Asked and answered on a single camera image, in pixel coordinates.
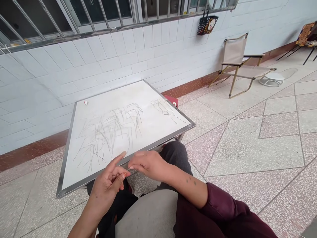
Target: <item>beige chair fabric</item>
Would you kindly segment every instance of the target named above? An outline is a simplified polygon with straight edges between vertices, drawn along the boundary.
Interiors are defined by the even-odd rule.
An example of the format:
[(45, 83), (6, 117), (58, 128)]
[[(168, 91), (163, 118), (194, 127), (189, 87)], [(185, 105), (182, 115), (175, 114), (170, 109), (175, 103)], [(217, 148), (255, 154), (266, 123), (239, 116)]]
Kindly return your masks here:
[[(237, 77), (248, 78), (248, 79), (259, 78), (270, 71), (271, 71), (270, 68), (244, 65), (238, 69)], [(230, 75), (230, 76), (234, 76), (234, 73), (235, 73), (235, 69), (231, 72), (224, 72), (224, 74)]]
[(242, 63), (247, 39), (237, 39), (225, 43), (224, 62)]

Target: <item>maroon shirt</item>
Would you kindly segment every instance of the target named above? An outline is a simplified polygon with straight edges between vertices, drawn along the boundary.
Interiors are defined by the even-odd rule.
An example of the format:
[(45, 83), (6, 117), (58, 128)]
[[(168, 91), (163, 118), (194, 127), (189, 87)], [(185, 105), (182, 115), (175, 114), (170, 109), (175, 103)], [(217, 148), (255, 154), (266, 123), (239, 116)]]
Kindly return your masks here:
[(183, 196), (178, 195), (176, 237), (256, 237), (277, 238), (249, 207), (212, 183), (207, 183), (208, 199), (202, 209), (197, 209)]

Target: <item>metal window bars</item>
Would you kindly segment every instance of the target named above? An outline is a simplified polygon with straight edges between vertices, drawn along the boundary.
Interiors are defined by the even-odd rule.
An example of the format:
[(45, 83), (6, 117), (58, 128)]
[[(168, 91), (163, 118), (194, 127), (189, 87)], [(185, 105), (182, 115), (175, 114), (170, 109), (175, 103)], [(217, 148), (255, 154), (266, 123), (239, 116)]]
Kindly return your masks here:
[[(27, 43), (27, 41), (16, 31), (16, 29), (0, 14), (0, 20), (10, 29), (10, 31), (12, 31), (12, 33), (21, 41), (22, 44), (20, 45), (14, 45), (14, 46), (10, 46), (7, 42), (1, 42), (0, 39), (0, 54), (1, 52), (16, 52), (16, 51), (20, 51), (20, 50), (24, 50), (24, 49), (32, 49), (35, 47), (39, 47), (39, 46), (45, 46), (45, 45), (50, 45), (52, 43), (56, 43), (56, 42), (64, 42), (64, 41), (70, 41), (73, 39), (78, 39), (79, 37), (82, 37), (81, 35), (78, 36), (78, 34), (81, 34), (80, 32), (80, 27), (78, 26), (74, 20), (74, 17), (71, 14), (71, 10), (68, 8), (68, 6), (66, 5), (65, 1), (67, 0), (58, 0), (58, 2), (61, 3), (60, 7), (62, 8), (62, 10), (64, 10), (64, 14), (66, 16), (66, 18), (68, 19), (71, 28), (73, 29), (74, 36), (65, 36), (65, 33), (63, 34), (63, 32), (61, 31), (61, 29), (59, 28), (59, 26), (57, 25), (56, 21), (54, 20), (53, 16), (50, 14), (49, 10), (47, 9), (47, 7), (45, 6), (43, 0), (38, 0), (38, 2), (40, 3), (41, 7), (43, 8), (43, 10), (45, 11), (45, 13), (47, 14), (48, 18), (50, 19), (50, 21), (52, 22), (52, 24), (54, 25), (55, 29), (57, 30), (58, 34), (59, 34), (59, 38), (54, 38), (54, 39), (47, 39), (41, 32), (40, 30), (37, 28), (37, 26), (35, 25), (35, 23), (31, 20), (31, 18), (29, 17), (29, 15), (25, 12), (25, 10), (21, 7), (21, 5), (18, 3), (17, 0), (12, 0), (12, 2), (16, 5), (16, 7), (20, 10), (20, 12), (22, 13), (22, 15), (25, 17), (25, 19), (30, 23), (30, 25), (33, 27), (33, 29), (37, 32), (38, 36), (42, 39), (42, 41), (37, 41), (36, 43)], [(197, 0), (197, 5), (195, 7), (191, 7), (191, 0), (178, 0), (178, 9), (177, 9), (177, 13), (175, 14), (171, 14), (171, 0), (168, 0), (168, 6), (167, 6), (167, 16), (163, 16), (161, 17), (159, 15), (159, 0), (157, 0), (156, 2), (156, 7), (157, 7), (157, 12), (156, 12), (156, 19), (154, 18), (150, 18), (148, 17), (148, 8), (147, 8), (147, 0), (143, 0), (143, 12), (144, 12), (144, 16), (139, 16), (139, 11), (141, 11), (141, 5), (138, 4), (139, 2), (137, 0), (129, 0), (129, 9), (131, 12), (131, 19), (133, 24), (130, 25), (124, 25), (123, 24), (123, 18), (121, 15), (121, 11), (120, 11), (120, 7), (119, 7), (119, 2), (118, 0), (115, 0), (116, 3), (116, 8), (118, 11), (118, 17), (119, 17), (119, 21), (120, 21), (120, 25), (118, 27), (115, 28), (111, 28), (109, 26), (109, 21), (106, 17), (106, 13), (104, 10), (104, 6), (102, 3), (102, 0), (98, 0), (99, 2), (99, 6), (101, 8), (101, 12), (102, 12), (102, 16), (104, 18), (104, 22), (106, 23), (106, 29), (104, 30), (99, 30), (96, 31), (95, 28), (95, 24), (92, 22), (92, 19), (90, 17), (90, 14), (88, 12), (88, 9), (85, 5), (84, 0), (80, 0), (81, 5), (84, 9), (85, 15), (87, 16), (87, 19), (89, 21), (89, 24), (92, 28), (92, 31), (83, 33), (84, 36), (83, 37), (88, 37), (89, 35), (98, 35), (98, 34), (106, 34), (106, 33), (110, 33), (110, 32), (114, 32), (114, 31), (121, 31), (121, 30), (125, 30), (125, 29), (133, 29), (133, 28), (137, 28), (137, 27), (142, 27), (145, 25), (151, 25), (151, 24), (157, 24), (159, 22), (166, 22), (169, 20), (177, 20), (177, 19), (183, 19), (186, 17), (194, 17), (194, 16), (199, 16), (202, 15), (203, 10), (207, 10), (207, 8), (209, 7), (209, 11), (210, 13), (214, 13), (214, 12), (220, 12), (220, 11), (228, 11), (228, 10), (233, 10), (235, 9), (238, 0), (221, 0), (221, 4), (220, 6), (216, 6), (217, 0), (214, 0), (213, 2), (210, 0), (207, 0), (206, 5), (204, 6), (203, 10), (199, 10), (200, 7), (200, 3), (201, 0)], [(185, 6), (187, 7), (187, 13), (183, 14), (182, 12), (185, 10)], [(190, 14), (190, 9), (195, 8), (195, 10)]]

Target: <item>wooden chair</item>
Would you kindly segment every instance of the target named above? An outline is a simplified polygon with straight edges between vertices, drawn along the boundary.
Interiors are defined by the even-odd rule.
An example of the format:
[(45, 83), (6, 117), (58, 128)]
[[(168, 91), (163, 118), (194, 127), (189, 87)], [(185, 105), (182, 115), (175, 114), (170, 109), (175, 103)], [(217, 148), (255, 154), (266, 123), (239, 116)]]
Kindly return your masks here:
[[(307, 59), (305, 60), (304, 64), (307, 62), (307, 60), (309, 59), (310, 55), (313, 53), (313, 51), (317, 48), (317, 45), (312, 45), (312, 44), (309, 44), (309, 42), (307, 41), (310, 33), (311, 33), (311, 30), (313, 29), (313, 27), (315, 26), (315, 24), (317, 23), (317, 21), (315, 22), (312, 22), (312, 23), (308, 23), (306, 24), (303, 29), (301, 30), (298, 38), (297, 38), (297, 41), (295, 43), (295, 46), (289, 51), (291, 52), (292, 50), (294, 50), (295, 48), (297, 48), (295, 51), (293, 51), (290, 55), (288, 55), (287, 57), (291, 56), (292, 54), (294, 54), (296, 51), (298, 51), (300, 48), (302, 47), (310, 47), (311, 48), (311, 52), (309, 53)], [(284, 54), (282, 57), (278, 58), (277, 60), (283, 58), (285, 55), (287, 55), (289, 52), (287, 52), (286, 54)]]
[[(209, 85), (210, 87), (222, 74), (228, 75), (223, 81), (227, 80), (230, 76), (233, 76), (233, 81), (229, 93), (229, 98), (233, 98), (242, 93), (245, 93), (251, 88), (253, 80), (256, 78), (264, 78), (269, 72), (276, 70), (275, 68), (259, 67), (261, 59), (264, 55), (244, 55), (244, 49), (247, 42), (248, 33), (234, 39), (225, 39), (225, 54), (224, 62), (221, 63), (222, 69), (219, 71), (219, 75)], [(257, 66), (244, 65), (249, 59), (258, 58)], [(235, 80), (237, 77), (251, 79), (250, 85), (247, 90), (244, 90), (236, 95), (231, 95)]]

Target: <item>hand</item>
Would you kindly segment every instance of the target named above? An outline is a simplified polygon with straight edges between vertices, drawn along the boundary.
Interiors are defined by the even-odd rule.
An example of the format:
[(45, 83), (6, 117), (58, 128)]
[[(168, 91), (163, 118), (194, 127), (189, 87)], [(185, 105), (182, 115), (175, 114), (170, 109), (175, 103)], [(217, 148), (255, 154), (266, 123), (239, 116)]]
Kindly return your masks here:
[(124, 151), (114, 158), (96, 178), (83, 213), (87, 212), (90, 217), (98, 219), (107, 213), (119, 189), (124, 189), (123, 180), (131, 175), (126, 169), (116, 166), (125, 155)]
[(136, 152), (128, 164), (129, 169), (135, 169), (146, 177), (159, 182), (165, 182), (169, 175), (170, 164), (156, 151)]

